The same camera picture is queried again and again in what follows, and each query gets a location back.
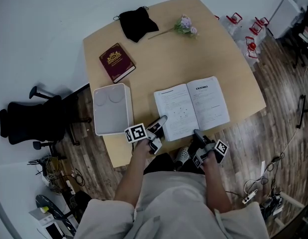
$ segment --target office chair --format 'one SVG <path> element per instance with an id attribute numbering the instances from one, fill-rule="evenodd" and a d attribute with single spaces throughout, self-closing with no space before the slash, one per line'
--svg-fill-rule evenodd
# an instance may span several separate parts
<path id="1" fill-rule="evenodd" d="M 26 140 L 33 142 L 35 149 L 52 146 L 63 139 L 65 131 L 68 133 L 73 145 L 80 145 L 74 139 L 71 124 L 74 122 L 90 123 L 91 118 L 73 118 L 74 109 L 69 109 L 76 99 L 62 100 L 60 96 L 49 97 L 37 92 L 37 87 L 30 91 L 29 98 L 33 96 L 47 99 L 42 105 L 25 106 L 10 103 L 7 110 L 0 111 L 0 135 L 9 139 L 10 144 L 17 144 Z"/>

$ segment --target shoe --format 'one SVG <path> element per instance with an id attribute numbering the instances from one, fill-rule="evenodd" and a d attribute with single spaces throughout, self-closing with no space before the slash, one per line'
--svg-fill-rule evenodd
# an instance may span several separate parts
<path id="1" fill-rule="evenodd" d="M 188 149 L 189 148 L 185 146 L 180 148 L 180 150 L 178 151 L 177 157 L 174 160 L 176 171 L 179 171 L 179 169 L 184 165 L 184 163 L 190 159 Z"/>

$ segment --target red book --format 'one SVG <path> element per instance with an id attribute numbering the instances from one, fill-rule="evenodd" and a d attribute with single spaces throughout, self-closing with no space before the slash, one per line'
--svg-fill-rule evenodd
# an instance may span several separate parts
<path id="1" fill-rule="evenodd" d="M 119 82 L 136 68 L 118 43 L 104 52 L 100 56 L 100 61 L 114 83 Z"/>

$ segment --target book page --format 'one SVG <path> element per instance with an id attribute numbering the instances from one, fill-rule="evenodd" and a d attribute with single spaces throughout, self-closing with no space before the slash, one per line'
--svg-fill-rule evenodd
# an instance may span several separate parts
<path id="1" fill-rule="evenodd" d="M 200 130 L 230 121 L 227 105 L 215 76 L 187 83 Z"/>
<path id="2" fill-rule="evenodd" d="M 194 129 L 199 128 L 186 84 L 156 91 L 154 96 L 159 116 L 167 115 L 168 117 L 163 125 L 167 141 L 192 135 Z"/>

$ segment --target purple flower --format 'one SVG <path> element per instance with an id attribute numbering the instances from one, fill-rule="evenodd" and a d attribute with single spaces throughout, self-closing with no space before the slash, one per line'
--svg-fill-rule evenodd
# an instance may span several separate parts
<path id="1" fill-rule="evenodd" d="M 192 26 L 190 28 L 190 32 L 191 32 L 191 34 L 197 34 L 198 31 L 197 31 L 197 29 L 195 27 Z"/>
<path id="2" fill-rule="evenodd" d="M 180 23 L 181 23 L 181 26 L 185 28 L 190 28 L 190 26 L 192 25 L 192 21 L 190 20 L 190 18 L 184 15 L 182 16 L 182 20 Z"/>

